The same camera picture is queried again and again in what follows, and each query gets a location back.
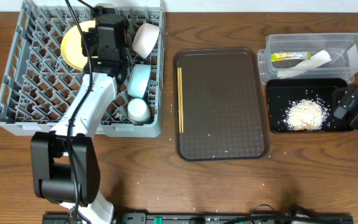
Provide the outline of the white bowl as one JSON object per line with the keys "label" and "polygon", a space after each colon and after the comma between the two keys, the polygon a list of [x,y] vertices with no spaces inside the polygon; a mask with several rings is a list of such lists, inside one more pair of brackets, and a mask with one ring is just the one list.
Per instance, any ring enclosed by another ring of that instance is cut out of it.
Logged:
{"label": "white bowl", "polygon": [[160,34],[159,26],[144,23],[138,29],[133,43],[133,50],[143,59],[146,59],[153,50]]}

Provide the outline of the yellow plate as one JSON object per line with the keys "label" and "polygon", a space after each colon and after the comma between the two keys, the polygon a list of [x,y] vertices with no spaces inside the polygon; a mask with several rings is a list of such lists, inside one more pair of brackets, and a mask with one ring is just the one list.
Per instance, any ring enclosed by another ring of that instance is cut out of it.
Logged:
{"label": "yellow plate", "polygon": [[61,43],[61,53],[64,61],[77,70],[83,70],[88,62],[87,56],[83,53],[82,38],[77,25],[70,28],[64,35]]}

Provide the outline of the light blue bowl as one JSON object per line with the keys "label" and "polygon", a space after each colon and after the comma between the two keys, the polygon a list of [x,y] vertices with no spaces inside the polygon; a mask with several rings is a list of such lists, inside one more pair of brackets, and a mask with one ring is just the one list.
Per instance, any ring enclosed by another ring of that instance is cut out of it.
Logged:
{"label": "light blue bowl", "polygon": [[133,67],[127,92],[134,98],[143,98],[151,73],[150,65],[137,64]]}

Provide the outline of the white cup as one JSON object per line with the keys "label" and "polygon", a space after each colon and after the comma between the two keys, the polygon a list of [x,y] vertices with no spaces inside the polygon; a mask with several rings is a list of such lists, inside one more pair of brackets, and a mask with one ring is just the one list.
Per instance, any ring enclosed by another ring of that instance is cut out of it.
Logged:
{"label": "white cup", "polygon": [[151,118],[150,108],[142,98],[134,98],[128,103],[127,114],[134,124],[145,124]]}

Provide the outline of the wooden chopstick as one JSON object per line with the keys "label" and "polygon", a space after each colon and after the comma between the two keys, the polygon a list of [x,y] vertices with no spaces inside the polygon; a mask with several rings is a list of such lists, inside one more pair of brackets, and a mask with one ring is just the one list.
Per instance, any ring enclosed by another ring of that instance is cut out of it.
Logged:
{"label": "wooden chopstick", "polygon": [[184,115],[183,115],[183,76],[182,68],[178,68],[178,77],[179,77],[179,97],[180,97],[180,133],[184,132]]}
{"label": "wooden chopstick", "polygon": [[181,68],[177,68],[177,92],[178,92],[178,128],[181,133]]}

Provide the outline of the green snack wrapper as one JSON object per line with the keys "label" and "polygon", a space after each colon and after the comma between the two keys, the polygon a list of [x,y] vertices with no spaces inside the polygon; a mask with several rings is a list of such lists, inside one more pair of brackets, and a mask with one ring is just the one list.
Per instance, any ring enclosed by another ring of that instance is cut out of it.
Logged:
{"label": "green snack wrapper", "polygon": [[310,52],[275,52],[270,54],[272,62],[279,62],[284,60],[309,60],[311,58]]}

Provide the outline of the leftover rice pile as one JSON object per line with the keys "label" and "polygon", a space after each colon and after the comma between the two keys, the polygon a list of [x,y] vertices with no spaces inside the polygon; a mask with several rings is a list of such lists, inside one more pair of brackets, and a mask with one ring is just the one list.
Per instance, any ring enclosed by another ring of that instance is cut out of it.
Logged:
{"label": "leftover rice pile", "polygon": [[290,131],[320,131],[328,116],[323,101],[302,99],[290,102],[283,123]]}

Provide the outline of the white paper chopstick sleeve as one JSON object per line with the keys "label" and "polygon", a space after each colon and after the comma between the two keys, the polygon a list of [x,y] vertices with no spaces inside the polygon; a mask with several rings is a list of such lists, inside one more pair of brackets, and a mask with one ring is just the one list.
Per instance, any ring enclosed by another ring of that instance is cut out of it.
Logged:
{"label": "white paper chopstick sleeve", "polygon": [[299,64],[295,65],[292,68],[288,68],[287,70],[278,71],[278,78],[291,78],[297,75],[301,75],[302,73],[307,72],[308,70],[318,68],[325,63],[330,62],[332,59],[326,50],[321,50],[320,52],[311,55],[309,60],[303,60]]}

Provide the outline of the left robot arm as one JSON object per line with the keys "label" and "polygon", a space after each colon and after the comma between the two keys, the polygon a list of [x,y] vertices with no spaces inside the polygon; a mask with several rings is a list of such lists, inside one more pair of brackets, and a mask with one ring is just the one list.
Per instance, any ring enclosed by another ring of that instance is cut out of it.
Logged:
{"label": "left robot arm", "polygon": [[66,33],[62,55],[83,71],[82,84],[59,122],[30,142],[36,196],[66,207],[72,221],[112,222],[114,207],[99,191],[93,139],[127,76],[127,28],[123,16],[99,13]]}

